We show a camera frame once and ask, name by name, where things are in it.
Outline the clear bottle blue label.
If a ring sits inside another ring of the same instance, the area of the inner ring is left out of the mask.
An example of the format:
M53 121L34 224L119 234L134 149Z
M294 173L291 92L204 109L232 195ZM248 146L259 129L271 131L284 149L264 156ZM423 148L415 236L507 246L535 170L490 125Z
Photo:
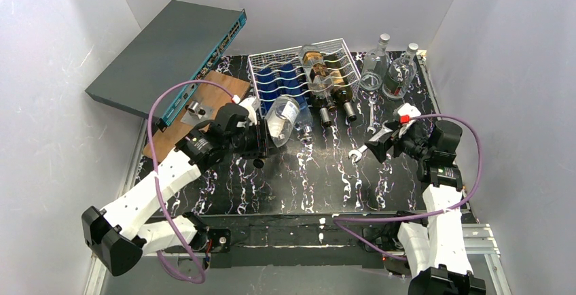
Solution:
M288 142L299 114L300 105L293 97L283 94L274 100L266 114L266 123L276 147Z

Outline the clear bottle green label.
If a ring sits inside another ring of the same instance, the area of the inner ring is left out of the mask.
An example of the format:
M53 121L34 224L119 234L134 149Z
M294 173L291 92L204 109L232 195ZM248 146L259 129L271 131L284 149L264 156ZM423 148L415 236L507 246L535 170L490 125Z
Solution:
M375 91L382 86L384 76L389 66L389 57L387 56L386 48L390 38L388 33L381 34L377 46L366 52L363 59L361 78L359 80L361 89L365 91Z

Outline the amber labelled bottle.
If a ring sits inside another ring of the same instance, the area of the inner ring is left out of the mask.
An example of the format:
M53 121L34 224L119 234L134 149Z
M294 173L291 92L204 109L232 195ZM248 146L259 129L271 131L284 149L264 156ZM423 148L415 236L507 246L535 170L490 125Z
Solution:
M310 100L312 101L313 94L326 93L334 102L330 93L334 86L330 76L331 71L325 64L320 49L316 45L312 44L303 45L299 53L299 58L306 73L306 81L308 84L308 90L310 91Z

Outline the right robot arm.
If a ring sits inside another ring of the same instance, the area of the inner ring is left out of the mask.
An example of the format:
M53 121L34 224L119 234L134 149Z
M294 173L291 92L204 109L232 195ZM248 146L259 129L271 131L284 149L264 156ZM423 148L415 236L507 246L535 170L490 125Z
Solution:
M459 205L463 181L454 163L462 133L459 125L439 120L428 137L400 124L365 142L380 162L389 149L416 160L417 178L425 187L427 216L402 222L397 233L412 277L409 294L486 293L486 282L474 275L465 249Z

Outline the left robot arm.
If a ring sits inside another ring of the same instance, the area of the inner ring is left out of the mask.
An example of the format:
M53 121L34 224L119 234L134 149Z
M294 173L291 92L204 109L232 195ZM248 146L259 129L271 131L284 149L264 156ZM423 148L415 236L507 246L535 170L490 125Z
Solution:
M192 254L200 222L189 214L171 217L166 201L227 155L253 159L261 168L273 147L266 117L247 102L225 104L214 119L190 129L127 193L82 213L86 245L113 276L131 270L145 254L175 245Z

